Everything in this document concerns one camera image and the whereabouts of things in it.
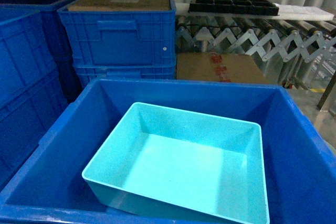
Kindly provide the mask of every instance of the crate handle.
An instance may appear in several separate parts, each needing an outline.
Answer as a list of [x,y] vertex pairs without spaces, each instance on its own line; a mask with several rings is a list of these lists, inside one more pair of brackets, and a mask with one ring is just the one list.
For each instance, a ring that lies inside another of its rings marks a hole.
[[130,71],[130,72],[108,72],[106,74],[108,78],[137,78],[141,79],[140,71]]
[[135,20],[97,21],[98,30],[136,30]]

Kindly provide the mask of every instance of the black plastic tray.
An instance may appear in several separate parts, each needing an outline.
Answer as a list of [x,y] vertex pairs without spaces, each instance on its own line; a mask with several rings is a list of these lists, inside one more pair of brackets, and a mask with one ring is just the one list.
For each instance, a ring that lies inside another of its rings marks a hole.
[[189,12],[277,16],[279,7],[268,0],[191,0]]

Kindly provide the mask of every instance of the white foam sheet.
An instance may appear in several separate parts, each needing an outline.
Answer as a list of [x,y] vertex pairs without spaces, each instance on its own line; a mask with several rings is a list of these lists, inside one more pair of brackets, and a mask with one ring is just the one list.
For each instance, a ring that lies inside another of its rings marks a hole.
[[317,7],[312,6],[296,6],[296,5],[279,5],[278,16],[262,16],[262,15],[245,15],[245,14],[224,14],[224,13],[188,13],[189,4],[176,3],[176,15],[182,16],[215,16],[215,17],[242,17],[242,18],[262,18],[262,19],[281,19],[281,20],[311,20],[326,21],[332,20],[334,15],[325,12]]

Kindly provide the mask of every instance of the cardboard lid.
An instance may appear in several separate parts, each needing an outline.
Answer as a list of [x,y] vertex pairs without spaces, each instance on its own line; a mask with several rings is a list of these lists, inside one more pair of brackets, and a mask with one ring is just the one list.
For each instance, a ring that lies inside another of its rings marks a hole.
[[177,79],[269,84],[250,55],[214,52],[178,54]]
[[170,9],[169,0],[78,0],[68,7],[71,12],[128,12]]

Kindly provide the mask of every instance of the plastic bin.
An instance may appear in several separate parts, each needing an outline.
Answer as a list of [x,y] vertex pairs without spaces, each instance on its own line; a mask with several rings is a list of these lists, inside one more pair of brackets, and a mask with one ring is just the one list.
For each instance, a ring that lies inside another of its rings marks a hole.
[[67,107],[56,68],[0,106],[0,189]]
[[175,79],[175,63],[166,66],[74,66],[82,87],[96,77]]
[[60,61],[70,60],[72,53],[66,31],[56,10],[72,1],[74,0],[0,0],[0,5],[41,11],[43,30],[50,53],[55,61]]
[[192,224],[107,207],[81,177],[135,102],[260,124],[270,223],[334,223],[336,158],[283,88],[128,79],[91,81],[67,107],[0,193],[0,221]]
[[175,61],[175,3],[170,11],[58,10],[75,65],[167,65]]
[[59,72],[59,82],[67,101],[74,102],[83,90],[80,80],[72,66],[72,58],[68,61],[56,62]]
[[259,124],[137,102],[82,177],[101,203],[136,215],[262,224],[262,152]]
[[0,58],[0,106],[56,66],[39,11],[0,8]]

